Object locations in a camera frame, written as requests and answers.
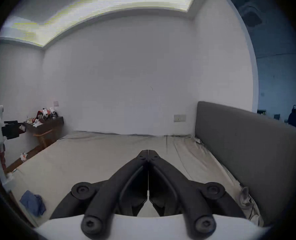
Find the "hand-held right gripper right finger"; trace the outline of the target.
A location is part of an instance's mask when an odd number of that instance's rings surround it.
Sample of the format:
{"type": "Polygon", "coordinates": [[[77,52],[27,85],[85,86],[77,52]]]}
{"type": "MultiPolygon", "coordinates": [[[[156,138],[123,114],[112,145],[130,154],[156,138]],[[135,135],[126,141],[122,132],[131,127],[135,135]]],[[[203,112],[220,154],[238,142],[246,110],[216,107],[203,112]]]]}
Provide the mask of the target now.
{"type": "Polygon", "coordinates": [[[244,212],[218,182],[200,183],[188,180],[178,169],[161,158],[154,150],[148,150],[150,175],[155,174],[169,187],[175,196],[175,211],[184,216],[189,237],[206,239],[217,229],[214,215],[246,218],[244,212]]]}

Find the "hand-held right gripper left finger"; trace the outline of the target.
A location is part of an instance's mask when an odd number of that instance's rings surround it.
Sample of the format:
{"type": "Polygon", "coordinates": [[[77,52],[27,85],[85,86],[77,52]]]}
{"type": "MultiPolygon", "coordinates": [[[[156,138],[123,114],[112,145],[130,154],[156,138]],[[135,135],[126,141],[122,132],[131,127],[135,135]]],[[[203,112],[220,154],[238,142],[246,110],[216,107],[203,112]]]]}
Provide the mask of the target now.
{"type": "Polygon", "coordinates": [[[84,235],[90,239],[105,235],[115,210],[123,214],[120,200],[124,190],[145,171],[147,163],[148,150],[142,150],[108,180],[76,183],[55,208],[50,220],[83,215],[80,225],[84,235]]]}

